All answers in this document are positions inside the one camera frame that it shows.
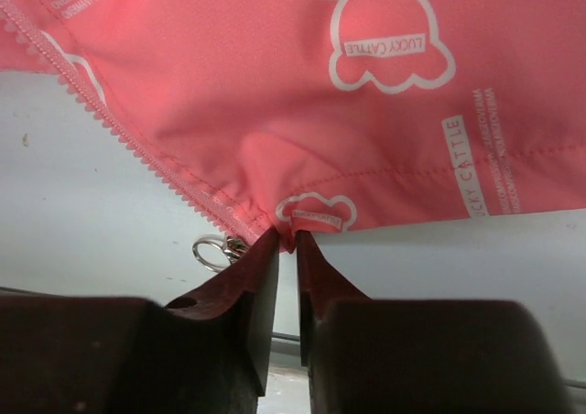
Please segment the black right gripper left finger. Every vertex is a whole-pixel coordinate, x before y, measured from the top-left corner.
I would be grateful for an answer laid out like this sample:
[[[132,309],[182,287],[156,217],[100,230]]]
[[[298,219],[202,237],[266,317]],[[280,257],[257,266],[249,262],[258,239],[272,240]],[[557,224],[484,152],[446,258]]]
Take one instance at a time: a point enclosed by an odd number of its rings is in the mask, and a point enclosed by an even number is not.
[[[266,392],[279,237],[161,306],[1,298],[4,413],[253,413]]]

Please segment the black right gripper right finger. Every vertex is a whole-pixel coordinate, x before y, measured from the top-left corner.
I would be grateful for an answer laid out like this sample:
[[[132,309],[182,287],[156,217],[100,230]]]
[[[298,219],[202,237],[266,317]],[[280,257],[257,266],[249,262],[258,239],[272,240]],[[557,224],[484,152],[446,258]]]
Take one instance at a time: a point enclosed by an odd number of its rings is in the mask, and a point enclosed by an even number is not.
[[[376,300],[296,235],[314,413],[569,413],[545,334],[510,300]]]

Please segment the pink bear print jacket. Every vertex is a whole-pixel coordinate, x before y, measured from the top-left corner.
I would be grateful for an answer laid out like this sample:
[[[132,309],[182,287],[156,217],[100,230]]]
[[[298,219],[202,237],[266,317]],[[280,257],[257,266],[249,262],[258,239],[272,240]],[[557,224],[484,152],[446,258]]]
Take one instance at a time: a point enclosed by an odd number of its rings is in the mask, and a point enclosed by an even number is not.
[[[247,243],[585,205],[585,0],[1,0],[1,65]]]

